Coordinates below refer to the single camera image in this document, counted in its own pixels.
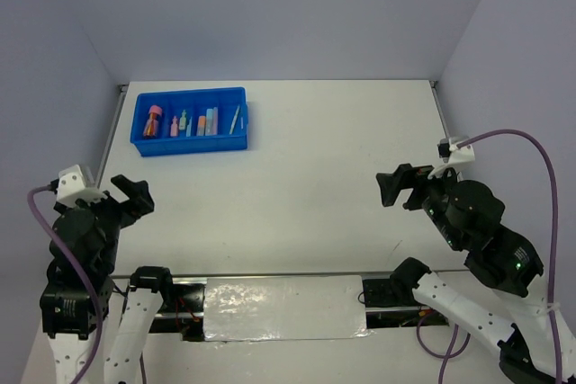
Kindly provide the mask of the blue-capped highlighter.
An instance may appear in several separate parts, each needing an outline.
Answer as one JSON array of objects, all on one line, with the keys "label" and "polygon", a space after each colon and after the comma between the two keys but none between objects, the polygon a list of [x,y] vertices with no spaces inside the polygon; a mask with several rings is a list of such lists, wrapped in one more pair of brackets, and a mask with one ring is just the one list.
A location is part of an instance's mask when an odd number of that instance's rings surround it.
[{"label": "blue-capped highlighter", "polygon": [[214,109],[209,108],[206,111],[206,122],[205,122],[205,135],[211,136],[213,134],[214,125]]}]

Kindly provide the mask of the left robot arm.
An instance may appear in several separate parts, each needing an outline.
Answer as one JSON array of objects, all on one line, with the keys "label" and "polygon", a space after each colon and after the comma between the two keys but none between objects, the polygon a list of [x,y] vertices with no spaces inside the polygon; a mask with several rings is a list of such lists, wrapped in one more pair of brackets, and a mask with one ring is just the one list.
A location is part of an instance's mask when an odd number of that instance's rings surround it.
[{"label": "left robot arm", "polygon": [[59,383],[143,379],[142,354],[154,317],[176,300],[168,268],[139,267],[130,276],[112,348],[104,353],[120,233],[155,209],[147,182],[133,182],[122,174],[111,182],[124,193],[124,201],[99,190],[78,168],[61,173],[44,188],[57,196],[58,218],[52,224],[36,206],[40,190],[27,197],[32,214],[50,238],[52,260],[40,310]]}]

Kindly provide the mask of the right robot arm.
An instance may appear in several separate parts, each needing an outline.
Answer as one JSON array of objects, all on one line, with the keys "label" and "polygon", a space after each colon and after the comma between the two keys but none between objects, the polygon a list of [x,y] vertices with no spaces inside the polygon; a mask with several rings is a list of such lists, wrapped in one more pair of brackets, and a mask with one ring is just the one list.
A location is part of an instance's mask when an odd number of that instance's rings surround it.
[{"label": "right robot arm", "polygon": [[424,211],[450,248],[466,254],[467,270],[508,316],[480,306],[412,257],[392,272],[392,296],[401,304],[429,306],[464,329],[498,358],[514,383],[573,383],[575,336],[547,300],[551,273],[534,246],[502,225],[505,205],[488,186],[460,181],[454,169],[439,177],[432,172],[430,165],[402,164],[377,174],[382,205],[391,207],[408,190],[404,209]]}]

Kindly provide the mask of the purple highlighter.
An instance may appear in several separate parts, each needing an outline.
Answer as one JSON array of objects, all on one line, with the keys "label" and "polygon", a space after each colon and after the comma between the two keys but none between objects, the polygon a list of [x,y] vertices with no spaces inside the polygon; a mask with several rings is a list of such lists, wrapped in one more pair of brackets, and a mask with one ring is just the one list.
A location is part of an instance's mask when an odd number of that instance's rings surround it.
[{"label": "purple highlighter", "polygon": [[211,123],[211,134],[213,136],[218,135],[219,129],[219,108],[213,107],[212,109],[212,123]]}]

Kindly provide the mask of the pink-lidded jar of clips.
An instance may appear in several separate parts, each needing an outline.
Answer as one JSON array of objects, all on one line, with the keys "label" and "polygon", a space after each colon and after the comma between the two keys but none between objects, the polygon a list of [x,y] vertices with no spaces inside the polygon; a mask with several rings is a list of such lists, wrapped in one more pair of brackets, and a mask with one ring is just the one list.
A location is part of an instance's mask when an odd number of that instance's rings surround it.
[{"label": "pink-lidded jar of clips", "polygon": [[152,139],[158,136],[163,109],[158,105],[152,105],[148,110],[148,117],[142,132],[144,139]]}]

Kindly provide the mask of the green correction tape case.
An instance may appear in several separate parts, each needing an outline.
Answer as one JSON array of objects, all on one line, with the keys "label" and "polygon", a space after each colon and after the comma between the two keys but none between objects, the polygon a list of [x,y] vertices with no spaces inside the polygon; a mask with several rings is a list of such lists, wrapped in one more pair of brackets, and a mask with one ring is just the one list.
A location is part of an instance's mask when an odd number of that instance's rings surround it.
[{"label": "green correction tape case", "polygon": [[187,126],[187,112],[186,110],[182,110],[181,116],[179,118],[179,129],[185,130]]}]

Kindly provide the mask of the orange-capped highlighter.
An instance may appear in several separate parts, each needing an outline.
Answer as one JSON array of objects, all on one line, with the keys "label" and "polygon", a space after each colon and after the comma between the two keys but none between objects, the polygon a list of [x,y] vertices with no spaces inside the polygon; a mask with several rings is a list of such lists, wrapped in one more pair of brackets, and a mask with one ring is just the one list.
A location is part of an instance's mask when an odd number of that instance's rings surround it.
[{"label": "orange-capped highlighter", "polygon": [[205,135],[205,127],[206,127],[206,117],[205,116],[200,116],[198,118],[198,122],[197,122],[197,128],[196,128],[196,135],[198,137],[204,136]]}]

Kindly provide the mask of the pink correction tape case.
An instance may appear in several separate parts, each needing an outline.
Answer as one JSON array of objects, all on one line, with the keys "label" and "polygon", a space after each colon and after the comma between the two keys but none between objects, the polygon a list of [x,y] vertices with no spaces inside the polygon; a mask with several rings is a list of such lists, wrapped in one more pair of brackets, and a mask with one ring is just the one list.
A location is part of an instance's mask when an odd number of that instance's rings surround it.
[{"label": "pink correction tape case", "polygon": [[176,138],[179,135],[179,121],[176,116],[173,117],[171,126],[170,126],[170,134],[171,138]]}]

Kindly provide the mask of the blue correction tape case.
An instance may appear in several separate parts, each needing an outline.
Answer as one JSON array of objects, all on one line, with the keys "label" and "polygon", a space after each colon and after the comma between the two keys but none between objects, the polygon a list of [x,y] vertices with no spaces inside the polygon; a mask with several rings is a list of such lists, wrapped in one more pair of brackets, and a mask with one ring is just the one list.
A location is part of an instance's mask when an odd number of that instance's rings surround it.
[{"label": "blue correction tape case", "polygon": [[185,136],[186,137],[192,136],[192,126],[193,126],[193,120],[189,119],[187,124],[186,124],[186,129],[185,129]]}]

